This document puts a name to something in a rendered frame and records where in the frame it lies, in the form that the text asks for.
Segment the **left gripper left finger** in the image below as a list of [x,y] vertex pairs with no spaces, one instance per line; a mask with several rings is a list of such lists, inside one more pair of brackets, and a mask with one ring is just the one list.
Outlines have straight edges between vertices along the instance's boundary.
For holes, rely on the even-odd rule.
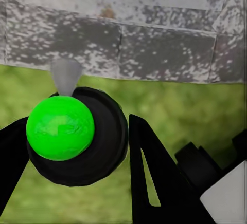
[[0,130],[0,216],[30,159],[27,120],[19,119]]

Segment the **insectifuge atomizer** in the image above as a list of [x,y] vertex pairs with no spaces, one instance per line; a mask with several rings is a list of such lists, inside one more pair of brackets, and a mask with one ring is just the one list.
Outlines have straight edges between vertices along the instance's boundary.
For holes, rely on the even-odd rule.
[[55,184],[92,185],[115,172],[125,159],[127,118],[106,92],[76,87],[84,71],[81,63],[58,59],[48,67],[58,92],[28,117],[29,160]]

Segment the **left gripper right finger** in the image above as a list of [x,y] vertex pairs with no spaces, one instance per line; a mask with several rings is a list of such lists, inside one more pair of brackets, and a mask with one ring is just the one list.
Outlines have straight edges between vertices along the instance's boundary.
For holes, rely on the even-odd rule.
[[[149,123],[129,115],[133,224],[216,224]],[[160,207],[149,203],[141,148]]]

